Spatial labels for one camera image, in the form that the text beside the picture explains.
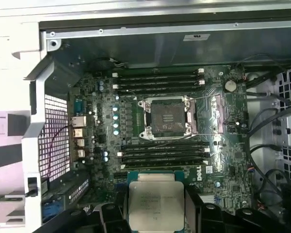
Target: mounting hole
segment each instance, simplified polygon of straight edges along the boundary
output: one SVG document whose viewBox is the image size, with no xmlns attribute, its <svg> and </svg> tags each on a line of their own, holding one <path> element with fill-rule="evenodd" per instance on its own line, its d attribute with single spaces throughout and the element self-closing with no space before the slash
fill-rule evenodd
<svg viewBox="0 0 291 233">
<path fill-rule="evenodd" d="M 57 41 L 56 40 L 52 40 L 50 42 L 50 45 L 53 46 L 53 47 L 55 47 L 57 45 Z"/>
<path fill-rule="evenodd" d="M 211 205 L 211 204 L 206 205 L 206 207 L 207 207 L 207 209 L 210 209 L 210 210 L 214 210 L 215 209 L 215 206 Z"/>
<path fill-rule="evenodd" d="M 114 207 L 115 207 L 115 206 L 111 204 L 111 205 L 108 205 L 108 206 L 106 207 L 106 209 L 107 209 L 107 210 L 113 210 Z"/>
<path fill-rule="evenodd" d="M 251 210 L 248 210 L 248 209 L 244 209 L 244 210 L 242 210 L 242 212 L 243 212 L 245 215 L 252 215 L 252 211 L 251 211 Z"/>
</svg>

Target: screw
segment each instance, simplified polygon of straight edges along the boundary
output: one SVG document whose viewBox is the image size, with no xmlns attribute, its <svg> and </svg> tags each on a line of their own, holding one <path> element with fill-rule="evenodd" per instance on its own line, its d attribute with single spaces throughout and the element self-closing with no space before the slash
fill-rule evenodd
<svg viewBox="0 0 291 233">
<path fill-rule="evenodd" d="M 214 210 L 215 209 L 215 206 L 214 205 L 211 205 L 211 204 L 208 204 L 206 205 L 206 207 L 210 210 Z"/>
<path fill-rule="evenodd" d="M 251 210 L 248 210 L 248 209 L 244 209 L 244 210 L 242 210 L 242 212 L 243 212 L 245 215 L 252 215 L 252 211 L 251 211 Z"/>
<path fill-rule="evenodd" d="M 64 44 L 64 47 L 65 47 L 65 48 L 69 48 L 70 45 L 69 45 L 68 43 L 65 43 L 65 44 Z"/>
</svg>

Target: ram slot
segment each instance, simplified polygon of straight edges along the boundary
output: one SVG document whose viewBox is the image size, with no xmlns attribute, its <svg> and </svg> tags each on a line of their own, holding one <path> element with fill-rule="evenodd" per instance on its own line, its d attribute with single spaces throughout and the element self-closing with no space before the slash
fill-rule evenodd
<svg viewBox="0 0 291 233">
<path fill-rule="evenodd" d="M 151 168 L 171 168 L 171 167 L 180 167 L 180 166 L 195 166 L 203 164 L 202 159 L 194 159 L 189 161 L 149 161 L 144 163 L 131 163 L 125 165 L 122 170 L 136 170 L 136 169 L 151 169 Z"/>
</svg>

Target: capacitor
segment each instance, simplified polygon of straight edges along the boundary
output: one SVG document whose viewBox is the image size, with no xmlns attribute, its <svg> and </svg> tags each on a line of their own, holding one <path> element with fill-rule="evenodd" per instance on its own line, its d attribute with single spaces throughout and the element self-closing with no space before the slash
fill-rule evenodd
<svg viewBox="0 0 291 233">
<path fill-rule="evenodd" d="M 221 183 L 218 182 L 218 181 L 215 181 L 215 182 L 214 182 L 214 187 L 216 187 L 216 188 L 220 188 L 220 187 L 221 187 Z"/>
<path fill-rule="evenodd" d="M 114 130 L 114 131 L 113 131 L 113 134 L 114 134 L 115 136 L 117 136 L 117 135 L 120 134 L 120 131 L 119 131 L 119 130 Z"/>
</svg>

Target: chip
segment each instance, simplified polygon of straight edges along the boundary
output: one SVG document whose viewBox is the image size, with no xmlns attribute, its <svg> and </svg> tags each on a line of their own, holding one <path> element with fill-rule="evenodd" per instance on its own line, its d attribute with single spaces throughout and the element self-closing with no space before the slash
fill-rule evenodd
<svg viewBox="0 0 291 233">
<path fill-rule="evenodd" d="M 236 159 L 241 159 L 243 157 L 243 153 L 241 152 L 235 152 L 235 158 Z"/>
<path fill-rule="evenodd" d="M 233 192 L 239 192 L 241 190 L 241 188 L 238 185 L 233 185 L 232 190 L 233 190 Z"/>
<path fill-rule="evenodd" d="M 184 133 L 184 103 L 152 104 L 151 127 L 153 133 Z"/>
</svg>

